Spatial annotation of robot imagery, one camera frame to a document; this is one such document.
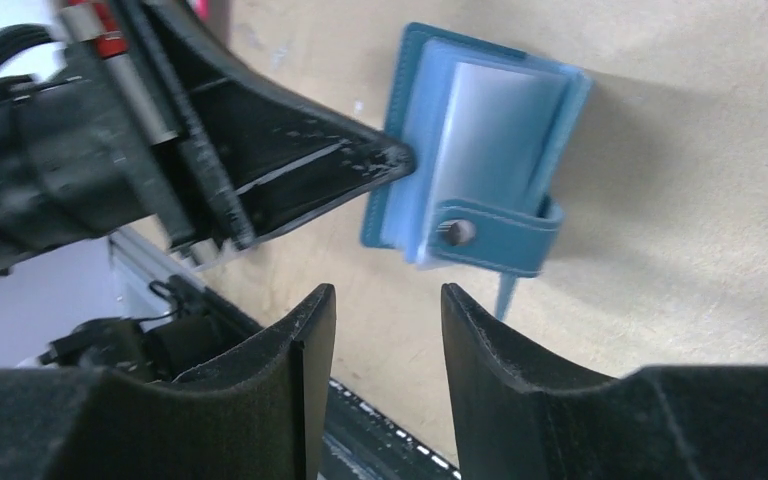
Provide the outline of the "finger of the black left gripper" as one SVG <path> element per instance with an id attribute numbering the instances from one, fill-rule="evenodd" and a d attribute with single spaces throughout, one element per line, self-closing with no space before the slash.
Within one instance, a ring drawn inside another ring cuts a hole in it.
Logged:
<path id="1" fill-rule="evenodd" d="M 238 250 L 401 179 L 405 143 L 250 69 L 184 1 L 112 1 L 144 87 L 137 118 L 170 181 L 152 212 L 174 249 Z"/>

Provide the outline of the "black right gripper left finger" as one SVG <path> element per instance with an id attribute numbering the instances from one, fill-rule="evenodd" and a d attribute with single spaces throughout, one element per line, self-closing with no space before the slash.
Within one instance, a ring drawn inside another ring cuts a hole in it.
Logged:
<path id="1" fill-rule="evenodd" d="M 0 369 L 0 479 L 314 479 L 335 324 L 322 284 L 173 382 Z"/>

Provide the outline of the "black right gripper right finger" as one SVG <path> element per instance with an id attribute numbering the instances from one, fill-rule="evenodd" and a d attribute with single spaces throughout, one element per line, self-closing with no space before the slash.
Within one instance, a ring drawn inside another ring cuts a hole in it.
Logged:
<path id="1" fill-rule="evenodd" d="M 768 479 L 768 366 L 656 365 L 613 378 L 441 289 L 466 479 Z"/>

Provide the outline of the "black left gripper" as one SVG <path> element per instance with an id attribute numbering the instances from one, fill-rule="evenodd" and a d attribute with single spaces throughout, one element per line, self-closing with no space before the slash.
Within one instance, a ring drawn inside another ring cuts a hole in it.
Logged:
<path id="1" fill-rule="evenodd" d="M 59 1 L 54 26 L 0 29 L 0 275 L 147 216 L 171 249 L 245 249 L 255 231 L 183 77 L 224 48 L 213 1 Z"/>

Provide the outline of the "blue leather card holder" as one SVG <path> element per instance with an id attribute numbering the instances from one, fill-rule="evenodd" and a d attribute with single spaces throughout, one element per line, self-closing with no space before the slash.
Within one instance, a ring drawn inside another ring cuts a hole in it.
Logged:
<path id="1" fill-rule="evenodd" d="M 550 185 L 591 87 L 576 66 L 408 24 L 384 130 L 413 149 L 416 169 L 370 194 L 361 243 L 420 269 L 498 273 L 503 319 L 561 229 Z"/>

